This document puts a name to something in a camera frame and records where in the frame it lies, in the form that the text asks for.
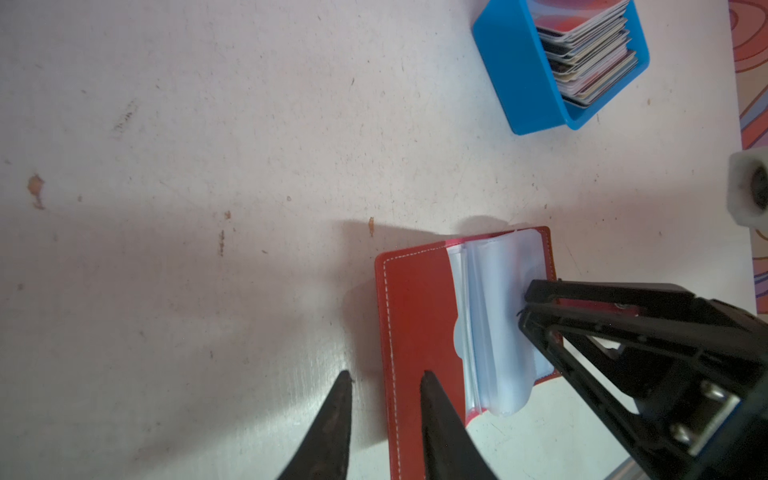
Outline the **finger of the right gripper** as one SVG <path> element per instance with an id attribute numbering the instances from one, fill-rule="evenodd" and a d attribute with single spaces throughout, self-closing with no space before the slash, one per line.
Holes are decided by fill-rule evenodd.
<path id="1" fill-rule="evenodd" d="M 673 284 L 535 280 L 522 333 L 652 479 L 767 475 L 767 325 Z"/>

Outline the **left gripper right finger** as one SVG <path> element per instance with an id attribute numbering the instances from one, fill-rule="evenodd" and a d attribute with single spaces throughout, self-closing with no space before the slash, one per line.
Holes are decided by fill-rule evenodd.
<path id="1" fill-rule="evenodd" d="M 420 408 L 426 479 L 496 479 L 432 371 L 420 381 Z"/>

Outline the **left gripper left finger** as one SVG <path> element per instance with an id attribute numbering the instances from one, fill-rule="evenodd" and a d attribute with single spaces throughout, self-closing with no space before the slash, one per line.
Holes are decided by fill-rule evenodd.
<path id="1" fill-rule="evenodd" d="M 280 480 L 347 478 L 353 380 L 341 371 Z"/>

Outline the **red leather card holder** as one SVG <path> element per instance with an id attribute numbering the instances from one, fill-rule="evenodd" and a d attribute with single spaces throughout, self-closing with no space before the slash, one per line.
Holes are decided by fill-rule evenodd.
<path id="1" fill-rule="evenodd" d="M 422 479 L 420 382 L 433 372 L 464 425 L 510 416 L 558 377 L 518 327 L 534 280 L 556 277 L 531 227 L 385 252 L 375 260 L 390 475 Z"/>

